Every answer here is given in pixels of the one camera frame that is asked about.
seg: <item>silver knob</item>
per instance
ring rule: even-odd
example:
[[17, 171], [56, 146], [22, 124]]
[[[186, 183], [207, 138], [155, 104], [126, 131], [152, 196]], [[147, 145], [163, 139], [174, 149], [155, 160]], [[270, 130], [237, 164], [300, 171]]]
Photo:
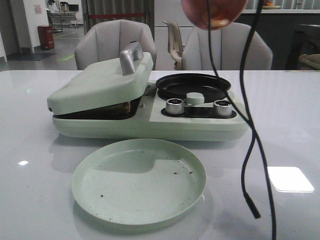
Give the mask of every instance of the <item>silver knob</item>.
[[232, 105], [227, 100], [217, 100], [213, 102], [213, 109], [220, 117], [229, 117], [232, 114]]
[[184, 101], [179, 98], [170, 98], [165, 103], [165, 111], [167, 114], [180, 115], [185, 112]]

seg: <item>mint green appliance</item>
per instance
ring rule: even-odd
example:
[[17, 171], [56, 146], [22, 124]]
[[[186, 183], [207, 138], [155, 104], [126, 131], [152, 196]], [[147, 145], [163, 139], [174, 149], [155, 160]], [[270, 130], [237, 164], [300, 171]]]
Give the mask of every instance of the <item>mint green appliance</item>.
[[148, 82], [152, 67], [150, 53], [142, 52], [138, 42], [128, 45], [120, 58], [89, 65], [48, 97], [55, 128], [78, 138], [183, 141], [232, 141], [246, 132], [246, 123], [230, 105], [232, 116], [224, 117], [224, 100], [216, 110], [222, 116], [184, 115], [184, 109], [214, 110], [216, 103], [205, 103], [199, 92], [189, 92], [185, 99], [159, 97], [156, 84]]

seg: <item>black frying pan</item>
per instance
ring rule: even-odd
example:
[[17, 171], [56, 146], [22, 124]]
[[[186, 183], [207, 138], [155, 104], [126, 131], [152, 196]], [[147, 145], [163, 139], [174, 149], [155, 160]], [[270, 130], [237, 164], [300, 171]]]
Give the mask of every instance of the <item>black frying pan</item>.
[[163, 99], [185, 99], [187, 93], [201, 93], [205, 103], [226, 97], [224, 90], [231, 87], [223, 78], [202, 73], [178, 73], [159, 78], [156, 83], [158, 94]]

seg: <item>tiled floor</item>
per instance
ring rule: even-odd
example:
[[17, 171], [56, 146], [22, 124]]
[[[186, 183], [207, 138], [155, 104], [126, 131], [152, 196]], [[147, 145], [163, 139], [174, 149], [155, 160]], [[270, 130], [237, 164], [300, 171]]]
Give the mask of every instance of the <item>tiled floor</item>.
[[74, 57], [67, 57], [66, 60], [61, 60], [62, 57], [73, 55], [76, 45], [84, 36], [84, 28], [69, 28], [63, 26], [62, 32], [53, 34], [54, 48], [50, 50], [37, 50], [37, 53], [55, 53], [40, 61], [25, 61], [25, 60], [8, 60], [5, 63], [0, 63], [0, 71], [6, 70], [77, 70]]

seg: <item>appliance lid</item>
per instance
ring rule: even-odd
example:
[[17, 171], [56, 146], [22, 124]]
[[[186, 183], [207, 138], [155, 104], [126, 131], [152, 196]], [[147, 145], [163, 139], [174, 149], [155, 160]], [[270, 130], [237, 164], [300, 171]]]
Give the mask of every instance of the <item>appliance lid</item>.
[[146, 89], [153, 61], [149, 52], [134, 60], [135, 72], [123, 75], [120, 58], [89, 65], [47, 99], [55, 115], [130, 102]]

